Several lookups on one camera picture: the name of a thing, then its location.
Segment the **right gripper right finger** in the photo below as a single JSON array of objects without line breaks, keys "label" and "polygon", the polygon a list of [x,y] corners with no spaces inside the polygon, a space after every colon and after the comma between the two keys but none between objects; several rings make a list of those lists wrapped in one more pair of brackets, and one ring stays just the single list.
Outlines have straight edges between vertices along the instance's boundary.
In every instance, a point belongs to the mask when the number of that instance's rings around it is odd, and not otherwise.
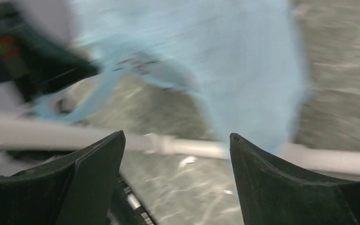
[{"label": "right gripper right finger", "polygon": [[247,225],[360,225],[360,181],[319,174],[230,135],[230,155]]}]

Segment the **blue plastic bag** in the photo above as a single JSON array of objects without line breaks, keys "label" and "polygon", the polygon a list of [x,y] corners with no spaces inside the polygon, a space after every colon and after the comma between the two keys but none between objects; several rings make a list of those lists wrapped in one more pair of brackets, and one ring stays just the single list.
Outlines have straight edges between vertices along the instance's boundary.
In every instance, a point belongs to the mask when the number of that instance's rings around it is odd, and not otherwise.
[{"label": "blue plastic bag", "polygon": [[76,0],[74,7],[81,40],[103,72],[68,115],[53,112],[58,93],[40,97],[40,117],[72,123],[95,113],[128,72],[192,96],[226,145],[238,133],[278,154],[293,138],[309,82],[289,1]]}]

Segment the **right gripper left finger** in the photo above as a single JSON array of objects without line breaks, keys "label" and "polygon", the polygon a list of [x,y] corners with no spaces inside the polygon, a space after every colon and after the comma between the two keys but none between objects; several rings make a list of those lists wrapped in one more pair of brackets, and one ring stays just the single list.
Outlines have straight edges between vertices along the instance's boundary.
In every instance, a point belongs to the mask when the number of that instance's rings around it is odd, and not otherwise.
[{"label": "right gripper left finger", "polygon": [[115,132],[54,161],[0,176],[0,225],[102,225],[125,148]]}]

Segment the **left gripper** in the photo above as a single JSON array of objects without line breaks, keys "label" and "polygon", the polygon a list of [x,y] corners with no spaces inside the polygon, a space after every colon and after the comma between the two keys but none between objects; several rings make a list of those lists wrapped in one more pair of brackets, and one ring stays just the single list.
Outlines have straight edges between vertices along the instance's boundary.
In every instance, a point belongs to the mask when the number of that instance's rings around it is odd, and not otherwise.
[{"label": "left gripper", "polygon": [[13,82],[25,102],[63,90],[99,68],[34,29],[14,3],[0,3],[0,83]]}]

